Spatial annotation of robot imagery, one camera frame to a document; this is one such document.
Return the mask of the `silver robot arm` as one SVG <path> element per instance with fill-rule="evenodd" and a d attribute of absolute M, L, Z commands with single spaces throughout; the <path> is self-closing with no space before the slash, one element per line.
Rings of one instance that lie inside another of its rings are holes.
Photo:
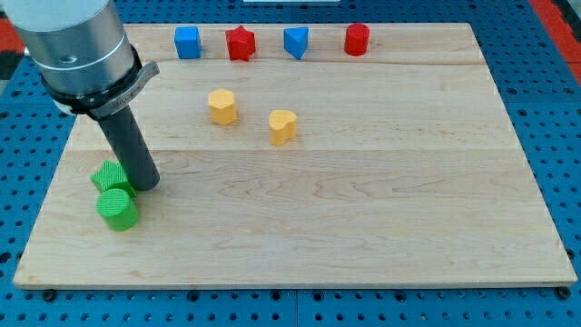
<path fill-rule="evenodd" d="M 160 73 L 157 63 L 141 63 L 113 0 L 4 0 L 1 7 L 66 114 L 103 120 Z"/>

